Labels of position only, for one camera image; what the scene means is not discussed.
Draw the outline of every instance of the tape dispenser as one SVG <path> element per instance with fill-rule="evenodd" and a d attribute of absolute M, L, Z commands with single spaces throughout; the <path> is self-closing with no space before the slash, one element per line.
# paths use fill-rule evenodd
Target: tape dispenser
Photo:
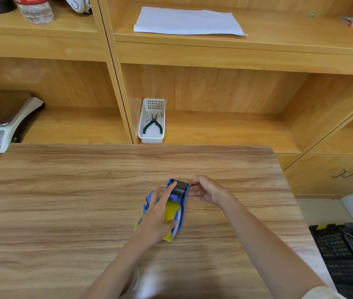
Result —
<path fill-rule="evenodd" d="M 174 181 L 176 180 L 170 178 L 166 188 L 168 188 L 168 186 L 172 184 Z M 183 221 L 183 215 L 185 212 L 185 204 L 188 199 L 188 191 L 189 191 L 190 185 L 183 181 L 176 181 L 176 182 L 177 182 L 177 185 L 172 190 L 170 197 L 168 198 L 167 205 L 165 207 L 164 222 L 167 222 L 173 219 L 176 221 L 177 224 L 171 231 L 167 233 L 167 235 L 164 236 L 163 239 L 166 241 L 173 241 L 177 232 L 180 231 L 180 228 L 182 226 L 182 221 Z M 143 216 L 145 215 L 145 213 L 147 212 L 150 206 L 150 197 L 152 193 L 153 193 L 153 190 L 146 197 L 146 204 L 143 205 L 142 216 L 135 223 L 135 230 L 139 226 Z"/>

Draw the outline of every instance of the plastic water bottle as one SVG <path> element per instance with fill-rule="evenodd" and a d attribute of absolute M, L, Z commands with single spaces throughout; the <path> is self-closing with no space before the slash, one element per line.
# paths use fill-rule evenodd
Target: plastic water bottle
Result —
<path fill-rule="evenodd" d="M 53 21 L 53 12 L 48 0 L 15 0 L 24 17 L 32 24 Z"/>

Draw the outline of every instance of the hand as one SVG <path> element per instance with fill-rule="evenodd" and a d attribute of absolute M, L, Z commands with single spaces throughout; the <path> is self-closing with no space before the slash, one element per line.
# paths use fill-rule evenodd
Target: hand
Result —
<path fill-rule="evenodd" d="M 195 201 L 205 201 L 219 206 L 220 201 L 232 194 L 205 175 L 197 175 L 190 181 L 188 196 Z"/>
<path fill-rule="evenodd" d="M 174 220 L 164 222 L 165 205 L 175 186 L 176 181 L 168 188 L 159 187 L 150 197 L 149 209 L 144 214 L 133 236 L 134 239 L 138 239 L 139 245 L 146 250 L 157 244 L 177 223 Z M 157 202 L 157 196 L 163 191 L 163 195 Z"/>

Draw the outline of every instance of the wood grain tabletop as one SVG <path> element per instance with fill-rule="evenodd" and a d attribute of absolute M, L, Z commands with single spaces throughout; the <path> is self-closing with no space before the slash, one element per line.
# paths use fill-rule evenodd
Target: wood grain tabletop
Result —
<path fill-rule="evenodd" d="M 131 237 L 149 192 L 197 174 L 330 283 L 270 147 L 12 144 L 0 159 L 0 299 L 78 298 Z M 134 298 L 271 298 L 220 209 L 203 202 L 187 202 L 174 242 L 139 268 Z"/>

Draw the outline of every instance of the drawer handle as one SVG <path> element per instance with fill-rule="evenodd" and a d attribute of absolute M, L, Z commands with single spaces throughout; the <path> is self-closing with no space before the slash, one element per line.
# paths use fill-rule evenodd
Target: drawer handle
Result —
<path fill-rule="evenodd" d="M 332 175 L 331 177 L 332 177 L 332 178 L 337 178 L 337 177 L 340 177 L 340 176 L 342 176 L 342 175 L 344 175 L 344 174 L 346 174 L 346 173 L 347 173 L 347 169 L 344 168 L 343 173 L 341 173 L 341 174 L 339 174 L 339 175 Z"/>
<path fill-rule="evenodd" d="M 351 173 L 350 175 L 347 175 L 347 176 L 342 176 L 343 178 L 349 178 L 350 176 L 353 176 L 353 173 Z"/>

